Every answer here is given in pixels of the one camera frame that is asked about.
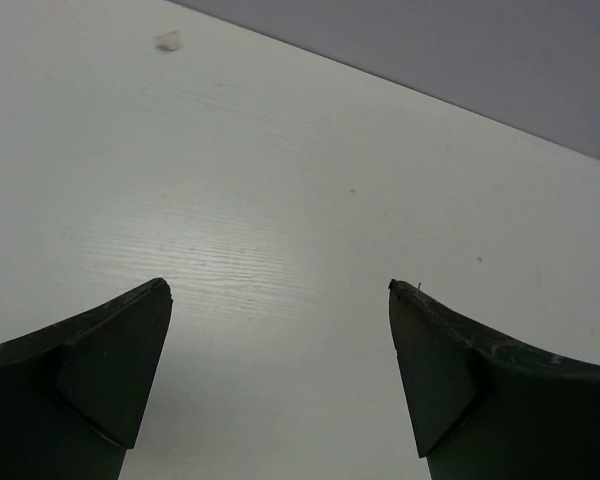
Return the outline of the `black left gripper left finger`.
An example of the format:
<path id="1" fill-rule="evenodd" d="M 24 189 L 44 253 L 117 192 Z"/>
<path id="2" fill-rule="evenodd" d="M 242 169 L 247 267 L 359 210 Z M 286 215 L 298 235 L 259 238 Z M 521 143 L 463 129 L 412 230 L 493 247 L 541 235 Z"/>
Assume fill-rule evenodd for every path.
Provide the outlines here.
<path id="1" fill-rule="evenodd" d="M 0 344 L 0 479 L 116 479 L 142 424 L 172 295 L 152 279 Z"/>

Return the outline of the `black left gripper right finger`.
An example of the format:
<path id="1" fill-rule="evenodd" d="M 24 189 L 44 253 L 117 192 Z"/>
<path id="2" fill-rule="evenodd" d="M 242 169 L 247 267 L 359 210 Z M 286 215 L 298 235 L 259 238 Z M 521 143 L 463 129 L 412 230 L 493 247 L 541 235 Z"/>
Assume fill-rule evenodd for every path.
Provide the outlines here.
<path id="1" fill-rule="evenodd" d="M 600 366 L 551 353 L 392 280 L 389 322 L 434 479 L 600 479 Z"/>

